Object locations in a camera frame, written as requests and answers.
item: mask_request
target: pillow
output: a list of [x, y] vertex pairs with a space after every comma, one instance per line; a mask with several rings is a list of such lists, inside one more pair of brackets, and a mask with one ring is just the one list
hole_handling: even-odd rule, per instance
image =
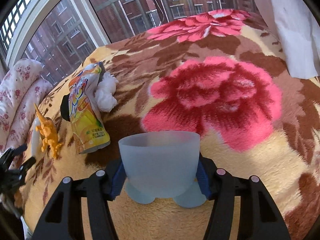
[[0, 84], [0, 152], [4, 151], [14, 115], [23, 96], [41, 71], [40, 62], [21, 59], [4, 76]]
[[47, 80], [39, 78], [33, 82], [23, 97], [14, 116], [5, 149], [17, 148], [25, 143], [36, 114], [34, 103], [39, 106], [51, 90], [52, 85]]

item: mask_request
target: bed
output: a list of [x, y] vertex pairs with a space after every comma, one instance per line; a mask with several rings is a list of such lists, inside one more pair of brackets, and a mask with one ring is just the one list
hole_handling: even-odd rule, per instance
[[[118, 105], [102, 114], [111, 144], [77, 155], [60, 103], [70, 79], [98, 61], [119, 80]], [[257, 14], [202, 13], [97, 48], [39, 109], [55, 122], [64, 146], [57, 160], [50, 151], [36, 153], [37, 163], [21, 188], [31, 230], [65, 176], [86, 178], [119, 157], [119, 139], [160, 130], [197, 132], [202, 155], [218, 167], [233, 176], [259, 176], [292, 240], [302, 240], [320, 214], [320, 82], [289, 75], [281, 44]], [[30, 148], [21, 161], [31, 156]], [[141, 205], [122, 190], [109, 208], [119, 239], [197, 240], [204, 236], [212, 205], [185, 209], [172, 199]], [[230, 239], [237, 237], [239, 211], [236, 198]], [[86, 211], [83, 219], [90, 239]]]

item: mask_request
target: apartment building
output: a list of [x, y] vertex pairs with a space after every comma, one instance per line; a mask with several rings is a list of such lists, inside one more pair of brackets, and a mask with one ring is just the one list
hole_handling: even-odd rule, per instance
[[22, 58], [40, 61], [43, 77], [56, 85], [94, 49], [70, 0], [61, 0], [41, 23]]
[[[89, 0], [111, 42], [175, 19], [220, 8], [258, 11], [252, 0]], [[43, 65], [45, 79], [56, 85], [95, 49], [70, 0], [61, 0], [30, 40], [23, 57]]]

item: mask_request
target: orange toy dinosaur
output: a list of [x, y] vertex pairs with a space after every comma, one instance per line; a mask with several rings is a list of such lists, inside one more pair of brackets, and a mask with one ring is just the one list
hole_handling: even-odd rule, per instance
[[36, 126], [36, 131], [39, 131], [40, 134], [44, 136], [42, 140], [42, 147], [41, 150], [44, 152], [49, 145], [52, 153], [53, 158], [58, 158], [58, 150], [63, 145], [63, 143], [58, 143], [58, 133], [56, 127], [54, 126], [53, 121], [50, 118], [45, 118], [39, 111], [38, 107], [35, 104], [35, 108], [37, 111], [37, 116], [41, 125]]

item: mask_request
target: snack bag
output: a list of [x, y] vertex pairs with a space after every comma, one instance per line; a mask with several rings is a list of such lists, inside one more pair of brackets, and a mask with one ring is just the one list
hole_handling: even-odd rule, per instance
[[99, 64], [90, 64], [69, 83], [70, 123], [78, 154], [95, 152], [110, 144], [93, 95], [100, 73]]

